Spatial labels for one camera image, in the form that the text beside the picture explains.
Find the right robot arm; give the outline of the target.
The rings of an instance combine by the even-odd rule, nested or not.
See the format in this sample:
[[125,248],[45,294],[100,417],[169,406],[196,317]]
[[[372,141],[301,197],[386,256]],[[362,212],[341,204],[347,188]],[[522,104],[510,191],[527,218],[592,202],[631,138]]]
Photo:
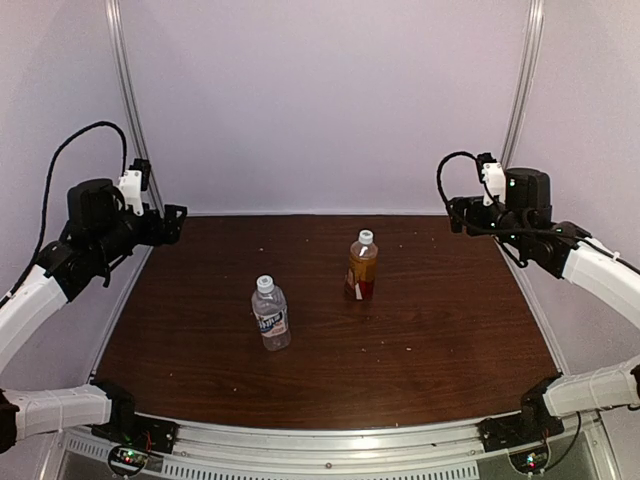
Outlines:
[[[515,248],[517,262],[534,262],[552,276],[596,297],[629,323],[639,323],[639,271],[577,225],[552,219],[551,182],[536,169],[483,167],[484,192],[445,199],[455,233],[489,235]],[[513,419],[519,440],[535,440],[562,417],[588,410],[639,406],[639,358],[633,356],[582,374],[564,375],[543,387],[543,404],[533,403]]]

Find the clear water bottle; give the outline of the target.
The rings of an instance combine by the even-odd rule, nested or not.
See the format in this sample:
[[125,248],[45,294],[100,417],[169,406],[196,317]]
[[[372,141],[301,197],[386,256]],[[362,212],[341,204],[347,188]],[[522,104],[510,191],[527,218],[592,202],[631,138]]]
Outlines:
[[256,288],[251,303],[264,347],[271,352],[286,348],[291,341],[291,332],[288,304],[282,289],[276,283],[275,289],[268,294],[259,293]]

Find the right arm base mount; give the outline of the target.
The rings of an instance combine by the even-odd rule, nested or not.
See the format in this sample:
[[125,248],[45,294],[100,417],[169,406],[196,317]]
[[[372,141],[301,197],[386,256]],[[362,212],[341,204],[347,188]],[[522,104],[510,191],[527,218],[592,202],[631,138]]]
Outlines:
[[487,417],[477,424],[480,440],[486,452],[510,449],[541,442],[564,432],[560,418],[552,416],[544,403],[543,394],[555,375],[543,379],[520,398],[520,411],[503,417]]

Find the white water bottle cap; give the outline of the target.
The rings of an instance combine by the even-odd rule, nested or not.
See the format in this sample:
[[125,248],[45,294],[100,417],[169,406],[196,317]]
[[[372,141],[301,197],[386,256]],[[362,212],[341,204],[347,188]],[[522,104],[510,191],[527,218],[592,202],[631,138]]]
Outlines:
[[261,275],[256,279],[256,288],[259,293],[268,294],[275,289],[275,283],[270,275]]

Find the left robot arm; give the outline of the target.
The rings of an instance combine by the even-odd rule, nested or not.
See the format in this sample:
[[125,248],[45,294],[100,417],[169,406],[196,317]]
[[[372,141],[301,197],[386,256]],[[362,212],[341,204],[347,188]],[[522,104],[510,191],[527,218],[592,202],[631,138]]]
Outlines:
[[[95,278],[108,286],[113,270],[138,246],[178,242],[187,208],[150,208],[140,198],[141,177],[126,172],[118,184],[94,179],[67,194],[69,218],[60,238],[35,256],[17,290],[1,301],[1,364],[7,366],[50,317],[76,299]],[[1,449],[42,433],[97,426],[123,444],[144,433],[135,401],[110,383],[59,390],[1,392]]]

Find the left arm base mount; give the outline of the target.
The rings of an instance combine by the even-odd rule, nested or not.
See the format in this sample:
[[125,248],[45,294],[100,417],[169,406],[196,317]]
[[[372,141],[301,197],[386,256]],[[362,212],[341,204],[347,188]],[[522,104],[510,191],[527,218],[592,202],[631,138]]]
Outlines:
[[92,425],[92,435],[145,452],[173,452],[178,433],[176,422],[138,414],[134,396],[113,382],[93,380],[90,384],[111,401],[109,421]]

